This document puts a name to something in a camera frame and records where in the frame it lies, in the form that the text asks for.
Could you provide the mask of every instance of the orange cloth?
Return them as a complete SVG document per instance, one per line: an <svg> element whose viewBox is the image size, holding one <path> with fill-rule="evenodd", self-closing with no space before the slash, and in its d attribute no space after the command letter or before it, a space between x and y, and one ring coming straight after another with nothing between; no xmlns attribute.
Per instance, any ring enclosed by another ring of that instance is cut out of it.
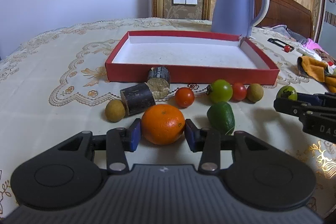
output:
<svg viewBox="0 0 336 224"><path fill-rule="evenodd" d="M330 92L336 93L336 76L325 76L325 69L328 66L326 63L308 56L298 57L298 63L307 75L316 81L325 83Z"/></svg>

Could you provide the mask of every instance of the red tray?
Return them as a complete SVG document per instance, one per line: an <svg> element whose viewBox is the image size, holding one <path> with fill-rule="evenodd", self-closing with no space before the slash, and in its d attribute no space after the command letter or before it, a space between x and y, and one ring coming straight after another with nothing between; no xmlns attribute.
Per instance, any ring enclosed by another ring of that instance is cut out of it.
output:
<svg viewBox="0 0 336 224"><path fill-rule="evenodd" d="M193 31L129 31L105 62L109 81L141 83L164 65L171 83L273 85L277 65L248 38Z"/></svg>

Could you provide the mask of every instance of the bed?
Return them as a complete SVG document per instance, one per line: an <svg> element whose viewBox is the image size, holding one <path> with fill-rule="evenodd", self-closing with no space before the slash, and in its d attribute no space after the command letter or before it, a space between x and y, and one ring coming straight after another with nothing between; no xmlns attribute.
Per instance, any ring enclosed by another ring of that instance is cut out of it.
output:
<svg viewBox="0 0 336 224"><path fill-rule="evenodd" d="M261 9L262 0L254 0L254 14ZM313 36L311 11L294 0L270 0L265 18L256 26L276 26L285 24L292 31L304 37Z"/></svg>

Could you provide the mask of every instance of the green tomato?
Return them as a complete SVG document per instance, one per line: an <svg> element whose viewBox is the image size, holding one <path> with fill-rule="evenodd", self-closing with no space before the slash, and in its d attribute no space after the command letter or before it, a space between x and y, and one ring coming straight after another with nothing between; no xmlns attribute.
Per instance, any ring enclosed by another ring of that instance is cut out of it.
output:
<svg viewBox="0 0 336 224"><path fill-rule="evenodd" d="M230 83L219 79L207 86L207 94L213 103L227 102L231 99L233 91Z"/></svg>
<svg viewBox="0 0 336 224"><path fill-rule="evenodd" d="M297 93L295 88L290 85L283 86L277 93L277 98L287 98L296 101Z"/></svg>

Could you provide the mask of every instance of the pink cloth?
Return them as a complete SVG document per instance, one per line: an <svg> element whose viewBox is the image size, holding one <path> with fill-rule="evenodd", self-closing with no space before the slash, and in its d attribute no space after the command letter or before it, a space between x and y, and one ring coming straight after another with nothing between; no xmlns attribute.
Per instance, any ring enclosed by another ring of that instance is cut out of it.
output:
<svg viewBox="0 0 336 224"><path fill-rule="evenodd" d="M310 38L308 38L307 42L305 44L303 44L303 47L307 48L308 50L313 50L315 48L319 48L320 50L323 50L319 44L315 43Z"/></svg>

